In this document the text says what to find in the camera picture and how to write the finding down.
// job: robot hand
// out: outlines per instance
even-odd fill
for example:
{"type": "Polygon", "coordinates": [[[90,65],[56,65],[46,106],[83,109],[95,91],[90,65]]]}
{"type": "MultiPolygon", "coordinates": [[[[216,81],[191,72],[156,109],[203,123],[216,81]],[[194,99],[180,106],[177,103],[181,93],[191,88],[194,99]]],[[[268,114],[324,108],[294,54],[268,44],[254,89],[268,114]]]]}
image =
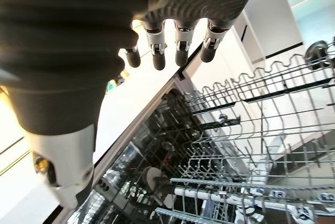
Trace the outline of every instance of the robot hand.
{"type": "Polygon", "coordinates": [[[157,70],[165,67],[164,21],[176,28],[176,64],[187,62],[196,23],[208,18],[209,62],[248,0],[0,0],[0,83],[26,131],[39,176],[62,206],[90,193],[95,125],[106,84],[140,64],[133,19],[141,20],[157,70]]]}

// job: dishwasher rack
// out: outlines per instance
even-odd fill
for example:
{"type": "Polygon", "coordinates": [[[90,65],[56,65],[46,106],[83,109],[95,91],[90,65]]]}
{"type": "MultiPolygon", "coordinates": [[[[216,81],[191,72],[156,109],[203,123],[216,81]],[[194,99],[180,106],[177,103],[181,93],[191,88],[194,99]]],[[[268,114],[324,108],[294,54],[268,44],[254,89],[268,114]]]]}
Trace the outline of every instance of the dishwasher rack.
{"type": "Polygon", "coordinates": [[[334,221],[331,47],[166,94],[69,223],[334,221]]]}

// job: rack wheel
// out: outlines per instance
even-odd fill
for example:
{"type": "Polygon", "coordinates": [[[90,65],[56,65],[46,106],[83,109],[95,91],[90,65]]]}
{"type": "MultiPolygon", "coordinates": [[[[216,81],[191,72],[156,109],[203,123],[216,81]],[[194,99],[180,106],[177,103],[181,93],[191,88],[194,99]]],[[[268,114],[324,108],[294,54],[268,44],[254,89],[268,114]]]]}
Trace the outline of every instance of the rack wheel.
{"type": "Polygon", "coordinates": [[[309,48],[306,50],[304,59],[310,70],[317,70],[319,68],[329,66],[328,63],[321,63],[319,60],[321,58],[325,58],[328,55],[327,49],[328,45],[325,41],[317,41],[309,46],[309,48]]]}
{"type": "Polygon", "coordinates": [[[162,148],[168,152],[173,152],[174,151],[174,146],[173,144],[171,144],[170,142],[167,142],[167,141],[163,141],[161,143],[162,145],[162,148]]]}
{"type": "Polygon", "coordinates": [[[144,184],[154,191],[156,187],[156,181],[154,178],[162,176],[162,171],[156,167],[148,166],[143,170],[142,180],[144,184]]]}

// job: metal wire tine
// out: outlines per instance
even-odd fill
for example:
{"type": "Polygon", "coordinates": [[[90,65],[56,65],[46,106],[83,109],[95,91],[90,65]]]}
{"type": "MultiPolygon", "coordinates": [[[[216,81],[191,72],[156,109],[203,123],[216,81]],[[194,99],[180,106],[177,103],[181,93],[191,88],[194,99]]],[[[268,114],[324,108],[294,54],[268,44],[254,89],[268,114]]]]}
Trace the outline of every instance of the metal wire tine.
{"type": "Polygon", "coordinates": [[[230,151],[234,154],[234,157],[235,156],[238,156],[238,154],[236,153],[235,149],[232,147],[232,146],[228,146],[228,148],[230,149],[230,151]]]}
{"type": "Polygon", "coordinates": [[[308,156],[307,156],[306,146],[303,146],[303,149],[304,149],[305,166],[306,166],[307,175],[308,175],[308,184],[311,186],[312,185],[312,179],[311,179],[311,176],[310,176],[310,168],[309,168],[309,163],[308,163],[308,156]]]}
{"type": "MultiPolygon", "coordinates": [[[[312,76],[313,76],[313,78],[314,78],[314,81],[316,81],[314,72],[312,72],[312,76]]],[[[304,80],[304,83],[307,83],[307,82],[306,82],[306,78],[305,78],[305,76],[302,76],[302,78],[303,78],[303,80],[304,80]]],[[[313,101],[313,99],[312,99],[310,90],[307,90],[307,94],[308,94],[309,101],[310,101],[310,103],[311,103],[311,105],[312,105],[312,107],[313,107],[314,114],[315,114],[315,117],[316,117],[316,119],[317,119],[317,123],[318,123],[318,125],[321,125],[320,118],[319,118],[319,116],[318,116],[318,114],[317,114],[316,107],[315,107],[314,101],[313,101]]],[[[325,135],[323,134],[323,130],[322,130],[321,127],[319,127],[319,129],[320,129],[320,133],[321,133],[321,136],[322,136],[323,145],[327,145],[327,140],[326,140],[325,135]]]]}
{"type": "Polygon", "coordinates": [[[213,214],[212,214],[212,219],[218,219],[218,215],[219,215],[219,211],[218,211],[218,204],[214,205],[214,210],[213,210],[213,214]]]}
{"type": "Polygon", "coordinates": [[[204,150],[204,154],[206,154],[207,156],[213,156],[214,154],[211,150],[211,146],[210,145],[209,146],[204,146],[203,144],[204,143],[200,143],[200,146],[204,150]]]}
{"type": "Polygon", "coordinates": [[[241,180],[243,179],[242,177],[241,177],[241,175],[235,170],[235,169],[232,169],[233,171],[234,171],[234,173],[236,174],[236,176],[238,177],[238,178],[240,178],[241,180]]]}
{"type": "Polygon", "coordinates": [[[211,94],[212,94],[213,92],[214,92],[214,91],[213,91],[211,88],[209,88],[208,86],[205,86],[205,87],[203,88],[203,93],[206,94],[206,98],[204,98],[204,100],[205,100],[205,103],[207,104],[208,108],[211,108],[211,107],[214,107],[214,106],[217,105],[217,104],[215,103],[215,100],[214,100],[214,99],[210,99],[210,98],[211,98],[211,94]]]}
{"type": "Polygon", "coordinates": [[[184,167],[186,167],[186,166],[185,166],[185,165],[184,165],[184,166],[179,165],[179,166],[178,166],[178,169],[179,169],[179,171],[181,172],[182,177],[188,177],[187,172],[186,172],[186,169],[184,169],[184,167]]]}
{"type": "Polygon", "coordinates": [[[284,147],[284,170],[285,170],[285,177],[288,175],[288,168],[287,168],[287,152],[286,152],[286,146],[284,143],[284,139],[281,137],[282,145],[284,147]]]}
{"type": "MultiPolygon", "coordinates": [[[[267,92],[270,93],[270,91],[269,91],[269,87],[267,86],[266,80],[263,78],[263,76],[262,76],[262,79],[263,79],[263,82],[264,82],[264,87],[266,87],[267,92]]],[[[261,94],[261,95],[264,95],[264,92],[265,92],[264,89],[262,89],[262,90],[260,91],[260,94],[261,94]]],[[[261,106],[258,104],[258,107],[259,107],[259,109],[260,109],[260,111],[261,111],[261,126],[262,126],[262,128],[263,128],[263,120],[265,120],[266,125],[267,125],[267,130],[266,130],[266,131],[268,131],[268,130],[269,130],[269,122],[268,122],[267,118],[264,117],[264,113],[263,113],[263,101],[261,101],[261,106]]]]}
{"type": "MultiPolygon", "coordinates": [[[[224,167],[225,167],[225,165],[224,165],[224,160],[223,160],[223,159],[220,160],[220,164],[221,164],[221,169],[220,169],[220,171],[222,172],[223,169],[224,169],[224,167]]],[[[226,173],[228,173],[228,175],[229,175],[230,178],[233,178],[233,175],[229,172],[229,169],[226,170],[226,173]]]]}
{"type": "Polygon", "coordinates": [[[196,150],[196,147],[197,147],[197,144],[194,142],[191,142],[191,145],[190,145],[190,150],[192,149],[192,156],[197,156],[197,152],[195,151],[196,150]]]}
{"type": "Polygon", "coordinates": [[[214,83],[214,85],[213,85],[213,90],[217,90],[217,91],[214,92],[213,96],[218,100],[219,105],[227,104],[228,101],[227,101],[227,99],[226,99],[226,96],[229,96],[229,94],[227,94],[226,89],[224,89],[222,92],[219,92],[219,91],[220,91],[219,85],[221,85],[221,84],[218,83],[218,82],[214,83]],[[221,99],[221,98],[219,98],[218,95],[221,95],[221,98],[224,100],[224,103],[221,103],[221,102],[220,102],[220,99],[221,99]]]}
{"type": "Polygon", "coordinates": [[[236,94],[237,94],[239,100],[247,99],[247,96],[245,95],[244,90],[242,89],[241,84],[239,84],[238,82],[235,82],[234,79],[230,79],[230,81],[232,82],[232,84],[234,86],[234,90],[236,91],[236,94]]]}
{"type": "Polygon", "coordinates": [[[188,147],[186,148],[186,154],[188,154],[188,156],[192,157],[194,155],[194,152],[191,151],[191,149],[188,147]]]}
{"type": "Polygon", "coordinates": [[[215,157],[215,156],[217,156],[217,154],[216,154],[216,150],[215,150],[215,148],[213,147],[213,145],[212,145],[211,142],[208,143],[208,146],[206,147],[206,149],[207,149],[207,153],[208,153],[208,155],[209,155],[210,157],[215,157]]]}
{"type": "Polygon", "coordinates": [[[285,213],[286,213],[286,219],[288,224],[292,224],[291,222],[291,215],[289,214],[289,210],[287,208],[287,199],[285,197],[285,213]]]}
{"type": "Polygon", "coordinates": [[[228,204],[226,197],[224,197],[224,206],[225,206],[225,222],[228,222],[228,204]]]}
{"type": "MultiPolygon", "coordinates": [[[[280,70],[279,70],[279,67],[278,67],[277,62],[275,63],[275,66],[276,66],[276,68],[278,69],[278,72],[279,72],[280,70]]],[[[280,113],[280,111],[279,111],[279,109],[278,109],[278,106],[277,106],[277,104],[276,104],[276,102],[275,102],[275,99],[274,99],[274,98],[271,98],[271,101],[272,101],[273,106],[274,106],[274,108],[275,108],[275,110],[276,110],[276,112],[277,112],[277,115],[279,116],[279,119],[281,120],[281,123],[282,123],[282,129],[283,129],[282,132],[284,132],[284,128],[285,128],[284,120],[283,120],[283,118],[282,118],[282,116],[281,116],[281,113],[280,113]]]]}
{"type": "Polygon", "coordinates": [[[194,150],[194,153],[197,154],[198,156],[203,156],[204,154],[200,151],[199,147],[192,147],[194,150]]]}
{"type": "MultiPolygon", "coordinates": [[[[328,159],[331,161],[332,159],[331,159],[331,156],[330,156],[330,153],[329,153],[329,148],[328,148],[328,146],[326,145],[326,146],[324,146],[323,148],[325,148],[326,153],[327,153],[327,157],[328,157],[328,159]]],[[[335,167],[334,167],[334,163],[333,163],[333,162],[329,162],[329,165],[330,165],[330,169],[331,169],[331,171],[332,171],[333,179],[334,179],[334,182],[335,182],[335,167]]]]}
{"type": "Polygon", "coordinates": [[[197,166],[194,166],[196,169],[194,169],[191,165],[187,168],[187,169],[189,169],[189,170],[191,170],[191,172],[194,174],[193,176],[198,176],[198,177],[202,177],[203,178],[203,176],[200,176],[200,174],[199,174],[199,167],[197,167],[197,166]]]}
{"type": "Polygon", "coordinates": [[[252,163],[255,167],[257,167],[256,164],[255,164],[255,162],[254,162],[254,160],[253,160],[253,158],[252,158],[252,156],[250,155],[250,152],[248,151],[248,148],[247,148],[246,146],[244,146],[244,148],[245,148],[245,150],[247,151],[247,154],[248,154],[248,156],[249,156],[249,159],[251,160],[251,163],[252,163]]]}
{"type": "Polygon", "coordinates": [[[253,71],[253,74],[254,74],[255,77],[256,77],[256,71],[258,71],[259,77],[255,80],[255,86],[256,86],[256,89],[259,91],[259,94],[262,94],[263,87],[266,85],[266,83],[264,81],[264,78],[263,78],[263,75],[260,71],[260,68],[256,68],[253,71]]]}
{"type": "Polygon", "coordinates": [[[183,212],[185,213],[186,211],[185,211],[185,191],[186,191],[186,187],[184,188],[184,190],[183,190],[183,195],[182,195],[182,197],[183,197],[183,212]]]}
{"type": "Polygon", "coordinates": [[[313,215],[313,217],[312,217],[312,221],[314,222],[314,223],[317,223],[316,221],[316,218],[317,218],[317,215],[316,215],[316,213],[315,213],[315,208],[314,208],[314,206],[312,205],[312,204],[310,204],[309,206],[308,206],[308,208],[312,211],[312,215],[313,215]]]}
{"type": "Polygon", "coordinates": [[[315,159],[316,159],[316,163],[318,165],[318,168],[320,168],[320,162],[318,159],[318,152],[317,152],[317,146],[316,146],[316,140],[312,140],[312,144],[313,144],[313,148],[314,148],[314,153],[315,153],[315,159]]]}
{"type": "Polygon", "coordinates": [[[326,73],[325,73],[325,69],[328,69],[329,66],[325,65],[325,60],[328,59],[329,57],[327,55],[325,57],[321,56],[321,52],[319,50],[316,51],[316,54],[318,56],[318,62],[321,65],[323,76],[326,78],[327,76],[326,76],[326,73]]]}
{"type": "MultiPolygon", "coordinates": [[[[335,78],[335,66],[334,66],[334,61],[329,61],[329,68],[332,72],[332,77],[333,77],[333,80],[335,78]]],[[[330,97],[330,100],[331,100],[331,103],[328,104],[328,106],[332,106],[334,112],[335,112],[335,101],[334,101],[334,96],[333,96],[333,93],[331,92],[331,87],[328,87],[327,90],[328,90],[328,93],[329,93],[329,97],[330,97]]]]}
{"type": "Polygon", "coordinates": [[[173,221],[173,217],[172,217],[172,216],[170,216],[170,217],[169,217],[169,224],[171,224],[171,223],[172,223],[172,221],[173,221]]]}
{"type": "Polygon", "coordinates": [[[211,177],[211,178],[213,178],[213,176],[211,176],[211,174],[210,174],[210,168],[211,167],[211,160],[209,160],[208,161],[208,167],[207,167],[207,169],[203,166],[203,169],[204,169],[204,178],[207,178],[207,177],[211,177]]]}
{"type": "Polygon", "coordinates": [[[245,78],[245,76],[249,76],[249,75],[247,75],[246,73],[243,73],[242,76],[243,76],[243,79],[244,79],[244,83],[247,84],[247,87],[249,88],[249,91],[250,91],[250,93],[251,93],[251,96],[252,96],[252,97],[255,97],[255,94],[254,94],[253,91],[252,91],[253,88],[252,88],[252,86],[251,86],[251,84],[254,83],[254,80],[253,80],[253,82],[252,82],[251,84],[248,84],[247,79],[245,78]]]}
{"type": "Polygon", "coordinates": [[[218,145],[225,151],[225,154],[224,155],[228,155],[229,157],[232,157],[231,155],[230,155],[230,153],[229,152],[227,152],[227,150],[226,150],[226,148],[224,147],[224,145],[223,144],[221,144],[221,143],[218,143],[218,145]]]}
{"type": "Polygon", "coordinates": [[[335,46],[335,40],[333,40],[333,42],[331,42],[327,45],[327,55],[334,55],[335,54],[335,50],[333,49],[334,46],[335,46]]]}
{"type": "Polygon", "coordinates": [[[243,217],[244,217],[244,223],[248,223],[247,222],[247,213],[245,212],[245,204],[244,204],[244,192],[242,193],[242,209],[243,209],[243,217]]]}
{"type": "Polygon", "coordinates": [[[245,104],[244,104],[244,103],[242,103],[242,106],[243,106],[244,111],[247,113],[249,119],[251,120],[251,123],[252,123],[252,132],[251,132],[251,134],[246,138],[246,140],[247,140],[247,143],[248,143],[248,145],[249,145],[249,147],[250,147],[250,150],[253,151],[253,148],[252,148],[252,146],[251,146],[251,144],[250,144],[249,138],[252,138],[252,137],[255,135],[255,132],[256,132],[256,131],[255,131],[255,128],[256,128],[256,126],[255,126],[255,123],[253,122],[253,120],[251,119],[250,113],[249,113],[249,111],[247,110],[247,108],[245,107],[245,104]]]}
{"type": "Polygon", "coordinates": [[[276,84],[276,87],[277,87],[277,84],[281,84],[281,85],[283,85],[284,83],[285,83],[285,80],[284,80],[284,78],[283,78],[283,73],[280,71],[280,69],[279,69],[279,67],[278,67],[278,61],[275,61],[275,62],[273,62],[273,65],[275,65],[276,66],[276,68],[277,68],[277,71],[276,71],[276,74],[277,74],[277,77],[278,78],[281,78],[281,81],[280,82],[275,82],[275,84],[276,84]]]}
{"type": "Polygon", "coordinates": [[[270,152],[269,152],[269,148],[267,147],[267,144],[266,144],[265,141],[264,141],[264,143],[265,143],[265,149],[266,149],[266,152],[267,152],[267,157],[268,157],[268,159],[270,159],[272,165],[275,166],[275,163],[274,163],[274,161],[273,161],[273,159],[272,159],[272,157],[271,157],[271,154],[270,154],[270,152]]]}
{"type": "Polygon", "coordinates": [[[193,91],[193,98],[188,101],[190,105],[192,105],[193,111],[201,110],[204,108],[204,94],[200,91],[193,91]]]}
{"type": "MultiPolygon", "coordinates": [[[[234,115],[234,118],[238,118],[238,116],[235,113],[233,107],[231,107],[230,110],[231,110],[232,114],[234,115]]],[[[232,132],[232,127],[229,126],[229,133],[228,133],[228,135],[231,135],[231,132],[232,132]]],[[[241,124],[241,122],[240,122],[240,136],[242,135],[242,133],[243,133],[243,124],[241,124]]]]}
{"type": "MultiPolygon", "coordinates": [[[[292,97],[291,97],[291,94],[288,95],[288,98],[289,98],[289,101],[291,102],[291,104],[292,104],[292,106],[293,106],[294,112],[297,112],[297,108],[296,108],[296,105],[295,105],[295,103],[294,103],[294,101],[293,101],[293,99],[292,99],[292,97]]],[[[296,115],[296,117],[297,117],[297,119],[298,119],[298,123],[299,123],[299,126],[300,126],[300,127],[299,127],[299,137],[300,137],[300,142],[301,142],[302,146],[304,147],[304,146],[305,146],[305,142],[304,142],[304,138],[303,138],[303,136],[302,136],[302,120],[301,120],[301,118],[300,118],[299,113],[296,113],[295,115],[296,115]]]]}
{"type": "Polygon", "coordinates": [[[217,179],[217,178],[220,178],[220,177],[222,176],[222,177],[224,177],[226,180],[228,179],[227,176],[226,176],[226,174],[223,172],[224,167],[220,167],[220,169],[218,169],[218,165],[214,165],[214,168],[215,168],[216,170],[214,170],[214,169],[211,168],[211,167],[209,168],[209,172],[215,174],[215,176],[211,176],[212,178],[217,179]]]}
{"type": "Polygon", "coordinates": [[[202,177],[203,180],[206,180],[207,179],[207,173],[206,173],[206,169],[203,165],[200,165],[198,168],[197,168],[197,171],[195,173],[195,176],[198,176],[198,177],[202,177]]]}
{"type": "Polygon", "coordinates": [[[231,90],[231,102],[237,102],[238,99],[238,92],[237,92],[237,88],[235,87],[235,81],[234,79],[230,79],[230,82],[228,80],[225,81],[226,86],[228,85],[230,90],[231,90]]]}
{"type": "Polygon", "coordinates": [[[196,189],[195,197],[194,197],[194,205],[195,205],[195,214],[198,214],[198,192],[199,192],[199,187],[196,189]]]}
{"type": "Polygon", "coordinates": [[[238,152],[240,152],[242,156],[246,156],[246,155],[241,151],[241,149],[238,148],[238,146],[236,145],[235,140],[233,140],[233,143],[234,143],[234,147],[236,148],[236,150],[237,150],[238,152]]]}

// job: dishwasher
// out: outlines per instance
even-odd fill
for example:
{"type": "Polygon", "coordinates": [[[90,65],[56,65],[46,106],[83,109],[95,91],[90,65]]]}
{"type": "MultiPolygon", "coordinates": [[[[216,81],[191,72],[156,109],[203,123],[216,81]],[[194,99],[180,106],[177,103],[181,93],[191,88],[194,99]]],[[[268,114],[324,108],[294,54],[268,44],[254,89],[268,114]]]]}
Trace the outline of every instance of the dishwasher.
{"type": "Polygon", "coordinates": [[[178,72],[95,168],[79,223],[333,223],[332,44],[194,91],[178,72]]]}

